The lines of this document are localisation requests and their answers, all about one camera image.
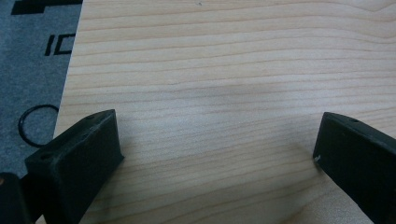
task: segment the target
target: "wooden board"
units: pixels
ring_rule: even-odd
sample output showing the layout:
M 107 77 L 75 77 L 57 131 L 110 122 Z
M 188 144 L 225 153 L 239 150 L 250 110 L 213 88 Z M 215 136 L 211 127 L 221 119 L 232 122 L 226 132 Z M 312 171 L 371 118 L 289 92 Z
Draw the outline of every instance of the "wooden board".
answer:
M 322 113 L 396 136 L 395 1 L 85 0 L 56 134 L 115 108 L 81 223 L 371 223 L 312 162 Z

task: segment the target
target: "wood grain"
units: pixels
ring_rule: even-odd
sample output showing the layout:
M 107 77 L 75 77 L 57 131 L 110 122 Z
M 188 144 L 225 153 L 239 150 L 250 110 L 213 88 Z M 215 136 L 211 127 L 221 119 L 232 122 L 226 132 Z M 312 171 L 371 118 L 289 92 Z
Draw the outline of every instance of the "wood grain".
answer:
M 126 159 L 82 223 L 371 223 L 311 155 L 396 136 L 395 3 L 85 0 L 56 134 L 115 108 Z

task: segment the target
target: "black line marking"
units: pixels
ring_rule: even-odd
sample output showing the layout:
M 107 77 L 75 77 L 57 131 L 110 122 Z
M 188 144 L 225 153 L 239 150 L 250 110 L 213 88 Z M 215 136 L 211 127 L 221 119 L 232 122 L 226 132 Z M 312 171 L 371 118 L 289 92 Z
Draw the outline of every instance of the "black line marking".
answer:
M 55 52 L 53 52 L 53 55 L 71 54 L 72 50 L 61 50 L 61 45 L 64 38 L 69 38 L 74 36 L 76 36 L 76 34 L 58 35 L 58 42 L 56 43 Z
M 52 46 L 53 40 L 55 39 L 55 35 L 49 36 L 49 42 L 47 43 L 46 53 L 45 56 L 50 56 L 50 48 Z
M 11 15 L 44 13 L 46 7 L 79 5 L 82 0 L 22 0 L 15 1 Z

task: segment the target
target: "light wood surface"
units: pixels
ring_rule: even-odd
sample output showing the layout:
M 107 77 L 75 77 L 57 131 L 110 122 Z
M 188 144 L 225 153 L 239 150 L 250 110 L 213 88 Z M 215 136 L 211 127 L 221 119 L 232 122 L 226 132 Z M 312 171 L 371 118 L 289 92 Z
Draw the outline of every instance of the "light wood surface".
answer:
M 371 223 L 313 163 L 322 113 L 396 136 L 395 1 L 85 0 L 59 134 L 115 108 L 81 223 Z

